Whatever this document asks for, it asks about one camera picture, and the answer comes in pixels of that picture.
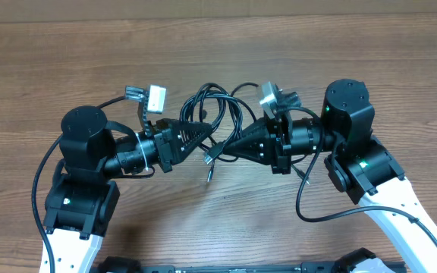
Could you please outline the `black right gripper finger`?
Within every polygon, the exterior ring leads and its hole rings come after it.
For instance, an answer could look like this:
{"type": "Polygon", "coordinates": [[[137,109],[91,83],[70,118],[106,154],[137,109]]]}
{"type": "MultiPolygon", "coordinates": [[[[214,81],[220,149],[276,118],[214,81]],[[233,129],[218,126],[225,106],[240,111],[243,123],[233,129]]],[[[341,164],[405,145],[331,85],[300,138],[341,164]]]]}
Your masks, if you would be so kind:
{"type": "Polygon", "coordinates": [[[262,165],[272,165],[275,160],[274,144],[269,134],[249,135],[235,140],[224,147],[223,153],[262,165]]]}
{"type": "Polygon", "coordinates": [[[265,118],[259,118],[243,130],[241,138],[237,141],[242,143],[251,143],[266,141],[268,138],[269,131],[267,128],[267,120],[265,118]]]}

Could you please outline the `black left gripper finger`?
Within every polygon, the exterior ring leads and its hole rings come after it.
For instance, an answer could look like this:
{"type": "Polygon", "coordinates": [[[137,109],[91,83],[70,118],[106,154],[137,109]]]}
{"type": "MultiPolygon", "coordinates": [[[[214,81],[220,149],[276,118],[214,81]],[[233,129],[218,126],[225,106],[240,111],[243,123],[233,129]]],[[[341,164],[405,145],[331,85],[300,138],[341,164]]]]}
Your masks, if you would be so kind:
{"type": "Polygon", "coordinates": [[[196,121],[180,121],[177,119],[165,119],[165,123],[174,130],[193,131],[193,132],[205,132],[210,133],[212,131],[212,125],[203,122],[196,121]]]}
{"type": "Polygon", "coordinates": [[[211,127],[180,128],[178,131],[178,162],[183,162],[211,134],[211,127]]]}

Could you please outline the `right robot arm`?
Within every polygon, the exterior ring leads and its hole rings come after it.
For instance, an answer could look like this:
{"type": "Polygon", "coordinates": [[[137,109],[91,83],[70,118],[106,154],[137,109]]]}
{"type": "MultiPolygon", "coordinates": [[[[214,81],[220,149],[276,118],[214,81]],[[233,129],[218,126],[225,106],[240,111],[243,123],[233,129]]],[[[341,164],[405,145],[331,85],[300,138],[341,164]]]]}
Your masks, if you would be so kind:
{"type": "Polygon", "coordinates": [[[341,79],[325,91],[320,114],[303,106],[296,92],[274,83],[258,88],[262,118],[247,127],[223,153],[271,167],[275,174],[295,169],[293,156],[311,155],[314,166],[326,153],[325,168],[337,191],[355,208],[319,217],[301,212],[309,223],[365,213],[381,228],[413,272],[437,272],[437,226],[420,204],[395,157],[373,135],[375,109],[365,83],[341,79]]]}

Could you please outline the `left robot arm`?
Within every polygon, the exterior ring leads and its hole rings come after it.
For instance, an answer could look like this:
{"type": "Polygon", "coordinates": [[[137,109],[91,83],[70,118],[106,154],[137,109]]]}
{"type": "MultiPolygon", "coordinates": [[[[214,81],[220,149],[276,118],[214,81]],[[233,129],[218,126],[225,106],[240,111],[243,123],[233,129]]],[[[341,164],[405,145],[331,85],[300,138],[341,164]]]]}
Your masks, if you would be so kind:
{"type": "Polygon", "coordinates": [[[70,110],[61,121],[62,160],[45,201],[41,272],[88,272],[120,197],[116,179],[169,172],[212,133],[207,123],[164,118],[136,132],[95,106],[70,110]]]}

